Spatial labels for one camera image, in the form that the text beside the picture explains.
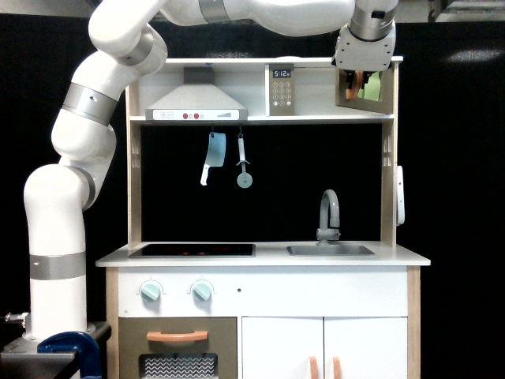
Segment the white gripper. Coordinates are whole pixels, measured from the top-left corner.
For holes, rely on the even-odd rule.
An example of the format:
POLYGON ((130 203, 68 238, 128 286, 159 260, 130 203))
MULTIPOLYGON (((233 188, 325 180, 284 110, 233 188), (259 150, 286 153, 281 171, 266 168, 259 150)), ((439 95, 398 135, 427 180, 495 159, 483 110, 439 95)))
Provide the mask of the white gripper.
POLYGON ((356 70, 362 72, 361 87, 367 85, 373 72, 387 69, 394 54, 396 42, 395 23, 391 30, 378 41, 364 41, 353 36, 348 26, 344 26, 337 38, 332 65, 346 70, 348 89, 354 87, 356 70))

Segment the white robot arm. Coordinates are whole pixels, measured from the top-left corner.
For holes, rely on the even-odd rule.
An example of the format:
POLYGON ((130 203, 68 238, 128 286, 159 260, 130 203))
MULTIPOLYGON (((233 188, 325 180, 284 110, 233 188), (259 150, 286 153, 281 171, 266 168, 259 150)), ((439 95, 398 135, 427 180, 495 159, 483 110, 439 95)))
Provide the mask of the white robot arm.
POLYGON ((77 68, 51 141, 60 160, 33 171, 24 185, 28 222, 29 334, 45 340, 88 327, 84 211, 99 195, 114 157, 110 118, 133 82, 159 71, 168 56, 150 25, 162 14, 179 26, 250 19, 284 36, 338 31, 334 61, 349 71, 390 65, 395 1, 104 1, 91 15, 95 52, 77 68))

